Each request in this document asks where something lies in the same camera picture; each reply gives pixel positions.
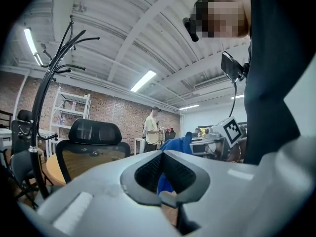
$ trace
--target black shirt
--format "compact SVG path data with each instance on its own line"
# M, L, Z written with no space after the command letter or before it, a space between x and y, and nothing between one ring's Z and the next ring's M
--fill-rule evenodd
M245 163L259 164L264 154L300 135L284 97L315 54L313 1L251 0Z

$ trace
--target chair headrest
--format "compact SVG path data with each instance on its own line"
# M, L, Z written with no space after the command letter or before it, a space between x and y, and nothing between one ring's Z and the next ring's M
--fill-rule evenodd
M122 135L115 124L79 118L72 125L68 138L80 144L117 145Z
M20 110L17 119L25 122L30 122L30 120L32 119L32 112L28 110Z

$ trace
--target round table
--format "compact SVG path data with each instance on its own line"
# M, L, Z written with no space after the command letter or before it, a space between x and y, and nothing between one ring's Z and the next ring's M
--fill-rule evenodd
M50 158L47 159L46 168L47 168L49 175L55 181L57 181L63 185L66 184L65 179L63 177L63 174L61 173L56 154L52 155Z

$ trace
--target yellow shirt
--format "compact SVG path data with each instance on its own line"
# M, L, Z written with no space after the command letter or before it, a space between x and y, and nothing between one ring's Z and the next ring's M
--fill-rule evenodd
M153 118L151 115L149 115L146 118L145 121L145 127L146 127L146 142L148 144L154 144L157 145L158 141L159 141L159 133L148 133L149 131L154 131L154 130L158 130L157 128L157 121L155 118Z

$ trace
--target black pants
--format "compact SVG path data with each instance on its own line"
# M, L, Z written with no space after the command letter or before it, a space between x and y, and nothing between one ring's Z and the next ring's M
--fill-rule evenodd
M148 143L146 142L146 144L145 144L145 149L144 149L144 153L150 152L150 151L155 151L155 150L157 150L157 145L148 144Z

